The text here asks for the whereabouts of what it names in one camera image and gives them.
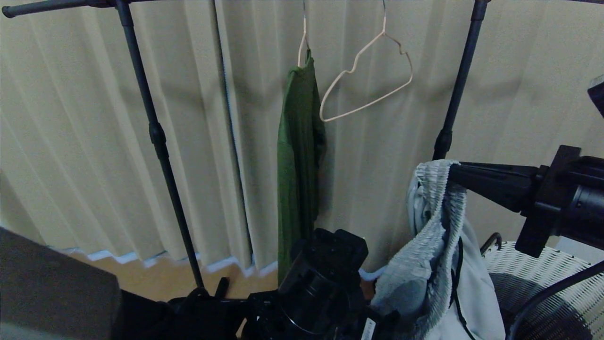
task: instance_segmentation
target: empty hanger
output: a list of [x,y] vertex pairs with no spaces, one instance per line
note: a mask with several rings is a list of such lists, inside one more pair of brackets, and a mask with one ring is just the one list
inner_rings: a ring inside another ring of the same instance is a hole
[[300,42],[300,48],[298,49],[298,67],[302,67],[302,46],[304,45],[304,42],[306,42],[306,48],[309,48],[308,46],[308,35],[306,34],[306,0],[302,0],[302,8],[303,8],[303,13],[304,13],[304,24],[303,24],[303,30],[304,30],[304,34],[302,35],[302,41]]
[[[325,92],[325,96],[323,96],[323,100],[321,101],[321,107],[319,109],[319,117],[321,118],[321,120],[323,122],[331,122],[332,120],[336,120],[336,119],[345,117],[345,116],[347,116],[349,114],[355,113],[357,111],[363,110],[364,108],[366,108],[366,107],[368,107],[370,105],[373,105],[373,104],[379,102],[380,100],[382,100],[382,99],[390,96],[391,94],[395,93],[396,91],[399,91],[400,89],[402,89],[403,87],[405,87],[405,86],[409,85],[409,83],[411,83],[411,80],[413,79],[413,65],[411,64],[411,58],[409,57],[409,53],[408,52],[403,52],[403,45],[398,40],[396,40],[395,38],[392,38],[390,35],[388,35],[388,33],[386,33],[386,2],[384,0],[382,0],[382,4],[384,5],[384,24],[383,24],[383,27],[382,27],[382,31],[375,38],[373,38],[373,40],[371,40],[369,42],[369,44],[367,44],[365,47],[363,47],[359,51],[359,53],[356,54],[355,62],[352,65],[352,69],[350,71],[344,70],[344,71],[340,72],[340,74],[336,77],[336,79],[333,81],[333,83],[328,87],[327,92]],[[342,113],[342,114],[340,114],[338,116],[325,119],[323,117],[323,107],[325,106],[325,100],[327,99],[327,96],[329,96],[329,93],[331,93],[333,87],[336,85],[336,83],[338,83],[338,81],[340,80],[340,78],[342,78],[342,76],[345,73],[352,74],[352,73],[354,73],[356,71],[356,66],[357,66],[357,63],[359,62],[359,57],[361,56],[361,54],[365,50],[367,50],[371,45],[373,45],[373,43],[376,42],[381,37],[386,37],[386,38],[389,38],[390,40],[394,41],[399,46],[399,53],[401,55],[404,54],[407,57],[407,60],[409,61],[409,68],[411,69],[411,75],[409,77],[409,80],[406,83],[404,83],[403,85],[401,85],[401,86],[397,87],[396,89],[394,89],[392,92],[387,93],[387,94],[383,95],[382,97],[380,97],[380,98],[378,98],[378,99],[376,99],[376,100],[374,100],[374,101],[372,101],[370,103],[367,103],[367,104],[361,106],[360,108],[356,108],[356,109],[354,109],[352,111],[349,111],[349,112],[346,112],[346,113]]]

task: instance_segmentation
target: sticker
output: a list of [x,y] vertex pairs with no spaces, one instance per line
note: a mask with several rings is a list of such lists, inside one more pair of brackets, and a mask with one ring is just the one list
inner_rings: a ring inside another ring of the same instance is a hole
[[363,336],[361,340],[371,340],[373,338],[373,331],[376,329],[376,322],[367,318],[365,321],[365,329],[363,329]]

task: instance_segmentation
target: black equipment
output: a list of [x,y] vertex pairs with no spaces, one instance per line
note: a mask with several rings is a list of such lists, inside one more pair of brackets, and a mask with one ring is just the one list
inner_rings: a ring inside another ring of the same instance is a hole
[[[156,302],[122,291],[121,332],[115,339],[236,339],[244,319],[245,339],[389,339],[398,315],[382,316],[366,305],[358,270],[368,250],[365,241],[344,230],[317,229],[313,238],[292,250],[294,264],[278,290],[250,294],[248,299],[225,299],[228,280],[221,280],[216,296],[204,289],[193,243],[170,167],[166,139],[158,121],[134,32],[131,2],[149,0],[47,0],[10,7],[2,13],[19,15],[81,6],[115,7],[124,27],[138,85],[143,97],[149,134],[164,172],[170,198],[198,287],[185,298]],[[444,158],[461,101],[481,22],[490,0],[475,0],[471,26],[445,124],[437,138],[433,159]],[[575,0],[595,2],[594,0]],[[600,112],[602,82],[589,94]],[[527,217],[516,248],[538,257],[550,235],[563,235],[604,249],[604,160],[580,156],[580,149],[561,146],[550,166],[511,166],[462,163],[451,167],[449,178],[476,193]],[[592,267],[570,277],[544,294],[593,276]],[[546,298],[536,296],[532,306]],[[515,321],[522,318],[520,313]]]

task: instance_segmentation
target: light blue garment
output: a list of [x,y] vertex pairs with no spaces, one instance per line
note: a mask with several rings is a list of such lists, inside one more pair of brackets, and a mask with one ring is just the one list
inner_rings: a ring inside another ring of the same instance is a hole
[[475,339],[505,338],[493,284],[465,220],[466,191],[447,186],[454,163],[420,164],[411,181],[407,203],[416,236],[388,263],[371,301],[382,313],[396,309],[401,314],[394,339],[470,339],[455,304],[449,308],[459,239],[464,255],[457,293],[467,326]]

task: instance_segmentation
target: laundry basket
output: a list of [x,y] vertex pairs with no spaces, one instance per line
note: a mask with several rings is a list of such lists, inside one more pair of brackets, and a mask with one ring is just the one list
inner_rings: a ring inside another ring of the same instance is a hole
[[[483,255],[504,321],[539,291],[590,266],[549,247],[533,258],[516,251],[514,244],[505,242],[500,250],[491,247]],[[540,303],[523,320],[516,339],[604,339],[604,275]]]

